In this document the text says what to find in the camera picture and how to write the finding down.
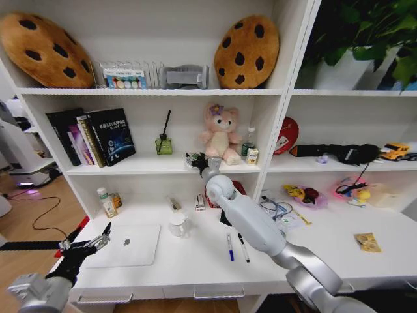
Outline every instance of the floor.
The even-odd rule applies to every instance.
[[[0,193],[13,196],[22,192],[14,186],[12,179],[5,173],[0,174]],[[55,226],[70,233],[84,218],[85,213],[72,193],[64,177],[38,189],[29,190],[16,196],[16,199],[39,199],[48,196],[60,197],[61,203],[53,211],[42,217],[38,227]],[[0,233],[9,241],[61,240],[63,235],[56,230],[34,230],[33,220],[57,203],[57,199],[42,201],[10,201],[11,212],[0,217]],[[57,259],[54,251],[0,252],[0,303],[2,312],[17,312],[17,300],[10,296],[6,288],[16,277],[22,274],[38,272],[48,273]],[[65,313],[77,312],[65,308]],[[115,313],[238,313],[237,301],[194,301],[193,299],[167,299],[134,301],[128,305],[119,305]]]

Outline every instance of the small box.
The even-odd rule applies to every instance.
[[[248,165],[256,165],[258,162],[259,150],[256,148],[248,149],[248,156],[246,157],[246,163]]]

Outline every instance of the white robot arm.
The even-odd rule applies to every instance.
[[[224,210],[228,221],[252,247],[290,270],[287,281],[308,306],[324,313],[375,312],[355,299],[335,297],[342,285],[340,277],[309,249],[288,243],[269,215],[236,190],[230,178],[220,175],[218,159],[212,158],[208,164],[200,170],[210,201]]]

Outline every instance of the green diffuser bottle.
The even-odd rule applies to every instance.
[[[164,132],[160,134],[159,138],[155,140],[156,153],[159,155],[172,155],[171,138],[168,138],[166,134],[169,116],[171,116],[171,110],[168,110],[168,116],[165,121]]]

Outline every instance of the cookie pillow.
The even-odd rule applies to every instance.
[[[8,14],[1,22],[1,42],[13,63],[43,86],[88,88],[94,82],[83,47],[46,18]]]
[[[278,30],[269,18],[253,15],[240,20],[223,37],[214,56],[220,86],[256,88],[274,70],[279,48]]]

